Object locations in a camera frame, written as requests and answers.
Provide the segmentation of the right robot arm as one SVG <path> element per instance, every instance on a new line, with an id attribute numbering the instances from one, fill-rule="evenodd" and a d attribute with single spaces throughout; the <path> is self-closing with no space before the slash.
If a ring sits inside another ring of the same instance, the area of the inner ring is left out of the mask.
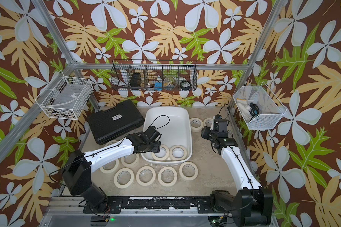
<path id="1" fill-rule="evenodd" d="M 273 194 L 261 186 L 244 161 L 236 140 L 229 136 L 228 120 L 217 114 L 201 137 L 211 142 L 212 150 L 227 164 L 237 188 L 236 196 L 225 190 L 210 194 L 214 212 L 231 215 L 238 227 L 267 226 L 271 223 Z"/>

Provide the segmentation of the white plastic storage tray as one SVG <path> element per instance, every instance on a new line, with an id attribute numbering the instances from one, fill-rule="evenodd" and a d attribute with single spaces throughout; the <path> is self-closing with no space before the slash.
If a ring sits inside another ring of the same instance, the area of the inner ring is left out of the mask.
<path id="1" fill-rule="evenodd" d="M 188 155 L 184 160 L 171 161 L 170 157 L 166 161 L 156 161 L 152 158 L 152 153 L 143 153 L 144 160 L 159 165 L 177 165 L 188 161 L 192 156 L 192 131 L 190 128 L 190 118 L 188 111 L 181 107 L 152 107 L 145 115 L 143 130 L 149 126 L 155 126 L 162 134 L 160 142 L 170 149 L 173 146 L 181 145 L 187 149 Z"/>

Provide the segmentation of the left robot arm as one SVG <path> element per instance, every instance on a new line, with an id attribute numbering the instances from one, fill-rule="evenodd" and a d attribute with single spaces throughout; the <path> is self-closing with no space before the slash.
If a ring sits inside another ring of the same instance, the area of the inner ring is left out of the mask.
<path id="1" fill-rule="evenodd" d="M 105 192 L 94 184 L 92 173 L 100 167 L 138 153 L 158 153 L 162 134 L 155 126 L 149 126 L 145 132 L 126 135 L 121 141 L 94 151 L 75 151 L 61 169 L 61 176 L 72 196 L 80 195 L 97 212 L 109 209 L 109 200 Z"/>

